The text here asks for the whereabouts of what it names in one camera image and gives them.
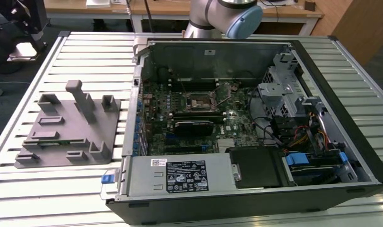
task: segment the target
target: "wooden desk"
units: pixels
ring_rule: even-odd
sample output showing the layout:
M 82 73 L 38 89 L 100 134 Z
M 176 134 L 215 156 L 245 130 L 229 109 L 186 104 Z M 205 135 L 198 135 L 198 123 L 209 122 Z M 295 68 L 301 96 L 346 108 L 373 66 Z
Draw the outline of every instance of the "wooden desk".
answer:
M 87 9 L 86 0 L 44 0 L 48 18 L 91 18 L 91 19 L 130 19 L 126 5 L 110 8 Z M 156 20 L 190 20 L 190 1 L 187 0 L 148 0 L 152 19 Z M 148 19 L 143 0 L 132 0 L 132 19 L 135 32 L 143 32 L 142 20 Z M 301 35 L 310 35 L 323 17 L 321 11 L 311 12 L 294 6 L 265 9 L 263 22 L 283 22 L 305 24 Z
M 152 19 L 162 20 L 190 20 L 190 1 L 188 0 L 148 0 Z M 148 19 L 144 0 L 132 2 L 132 13 L 135 21 Z M 323 17 L 323 12 L 315 12 L 299 9 L 297 6 L 279 7 L 279 18 L 275 8 L 265 9 L 263 22 L 281 23 L 303 23 L 303 28 L 299 35 L 310 35 L 319 18 Z
M 130 19 L 127 5 L 87 9 L 86 0 L 44 0 L 48 18 Z

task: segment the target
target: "blue latch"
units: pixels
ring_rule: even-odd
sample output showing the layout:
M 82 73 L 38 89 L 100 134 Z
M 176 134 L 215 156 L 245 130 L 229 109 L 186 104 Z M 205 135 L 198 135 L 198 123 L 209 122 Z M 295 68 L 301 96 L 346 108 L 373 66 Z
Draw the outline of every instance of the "blue latch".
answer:
M 102 184 L 115 183 L 115 175 L 107 174 L 102 177 Z
M 349 162 L 349 157 L 347 157 L 346 153 L 341 152 L 339 155 L 341 155 L 341 158 L 343 160 L 343 163 L 347 163 Z
M 289 165 L 302 165 L 302 164 L 310 164 L 310 160 L 303 153 L 293 153 L 287 157 L 287 163 Z

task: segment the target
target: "sticker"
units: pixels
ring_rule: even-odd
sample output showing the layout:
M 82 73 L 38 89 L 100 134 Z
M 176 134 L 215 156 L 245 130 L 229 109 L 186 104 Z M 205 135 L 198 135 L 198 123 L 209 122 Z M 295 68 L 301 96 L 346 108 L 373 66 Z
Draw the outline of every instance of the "sticker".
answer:
M 210 191 L 206 161 L 168 162 L 167 192 L 202 192 Z
M 217 50 L 206 50 L 205 55 L 215 55 Z
M 151 166 L 166 166 L 166 163 L 167 163 L 166 158 L 151 160 Z

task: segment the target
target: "3d printed part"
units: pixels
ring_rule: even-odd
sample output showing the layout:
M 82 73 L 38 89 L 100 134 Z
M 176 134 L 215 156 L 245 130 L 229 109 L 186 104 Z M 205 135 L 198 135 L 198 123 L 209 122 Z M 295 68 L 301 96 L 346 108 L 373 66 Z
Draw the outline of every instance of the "3d printed part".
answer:
M 82 81 L 70 80 L 75 101 L 55 94 L 39 100 L 42 112 L 16 157 L 18 168 L 108 164 L 112 159 L 120 100 L 92 100 Z

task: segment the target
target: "power supply label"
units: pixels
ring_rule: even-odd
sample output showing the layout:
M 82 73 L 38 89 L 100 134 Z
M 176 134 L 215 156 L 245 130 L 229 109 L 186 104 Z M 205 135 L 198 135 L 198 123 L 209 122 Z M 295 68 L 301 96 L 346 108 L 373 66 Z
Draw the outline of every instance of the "power supply label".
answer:
M 206 161 L 166 163 L 168 193 L 210 191 Z

